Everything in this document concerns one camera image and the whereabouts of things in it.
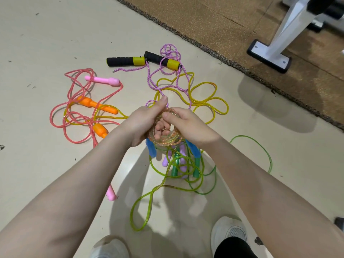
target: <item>pant leg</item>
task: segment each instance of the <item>pant leg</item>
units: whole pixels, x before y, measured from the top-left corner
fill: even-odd
[[[258,258],[250,246],[238,237],[224,239],[215,251],[214,258]]]

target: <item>sneaker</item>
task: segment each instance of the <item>sneaker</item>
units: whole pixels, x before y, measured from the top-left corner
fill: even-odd
[[[123,242],[105,236],[93,246],[89,258],[129,258],[129,252]]]
[[[224,239],[232,236],[238,237],[247,242],[246,231],[243,222],[227,216],[221,217],[213,226],[210,236],[210,246],[213,256],[215,255],[215,251],[220,243],[222,243]]]

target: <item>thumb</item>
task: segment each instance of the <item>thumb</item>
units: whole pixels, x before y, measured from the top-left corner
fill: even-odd
[[[163,112],[162,118],[166,120],[168,123],[176,126],[178,129],[180,129],[180,125],[182,124],[183,120],[178,118],[176,115],[170,113],[170,112]]]
[[[167,96],[162,96],[162,98],[150,108],[150,113],[153,115],[153,117],[156,117],[166,107],[167,102]]]

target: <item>mat edge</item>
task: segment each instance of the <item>mat edge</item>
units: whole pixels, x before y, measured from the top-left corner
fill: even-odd
[[[293,96],[291,96],[290,94],[288,94],[288,93],[282,91],[281,89],[277,88],[276,86],[274,86],[270,82],[267,82],[267,81],[263,80],[262,78],[260,78],[259,76],[255,75],[254,73],[250,72],[249,69],[241,66],[237,62],[235,62],[233,60],[230,60],[230,59],[226,58],[225,56],[219,54],[217,51],[214,51],[211,48],[207,47],[206,45],[203,45],[203,44],[199,43],[198,41],[196,41],[196,40],[194,40],[192,38],[187,37],[186,35],[180,33],[178,30],[176,30],[175,28],[168,26],[166,23],[163,23],[157,17],[154,17],[154,16],[144,12],[143,10],[138,8],[136,5],[130,3],[128,1],[126,1],[126,0],[116,0],[116,1],[118,1],[119,3],[127,6],[129,9],[134,10],[138,14],[143,15],[145,18],[153,21],[154,23],[160,25],[161,27],[165,28],[166,30],[169,30],[173,34],[178,35],[183,40],[185,40],[185,41],[191,43],[192,45],[200,48],[202,51],[210,54],[212,57],[220,60],[224,64],[226,64],[226,65],[228,65],[230,67],[233,67],[233,68],[241,71],[246,76],[248,76],[250,78],[253,78],[257,82],[259,82],[259,83],[263,84],[264,86],[268,87],[269,89],[277,92],[279,95],[282,95],[283,97],[285,97],[288,100],[292,101],[293,103],[295,103],[296,105],[300,106],[301,108],[304,108],[305,110],[307,110],[311,114],[315,115],[316,117],[320,117],[321,119],[325,120],[326,122],[332,124],[333,126],[337,127],[338,129],[344,131],[344,124],[342,124],[342,123],[340,123],[338,121],[335,121],[330,116],[327,116],[327,115],[319,112],[315,108],[312,108],[311,106],[308,106],[307,104],[303,103],[302,101],[294,98]]]

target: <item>hand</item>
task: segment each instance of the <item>hand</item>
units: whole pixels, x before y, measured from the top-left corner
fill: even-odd
[[[131,141],[131,146],[135,147],[145,139],[145,133],[152,127],[157,115],[166,107],[168,99],[163,96],[157,101],[153,107],[140,107],[123,121],[121,128],[128,132]],[[164,128],[170,129],[170,125],[166,122],[159,121],[157,126],[162,130]]]
[[[162,117],[163,119],[176,126],[182,136],[190,141],[191,143],[195,144],[197,147],[204,149],[204,146],[210,142],[213,142],[221,136],[216,133],[213,129],[208,127],[195,113],[193,113],[190,109],[183,109],[183,108],[173,108],[180,118],[177,116],[169,113],[169,112],[163,112]]]

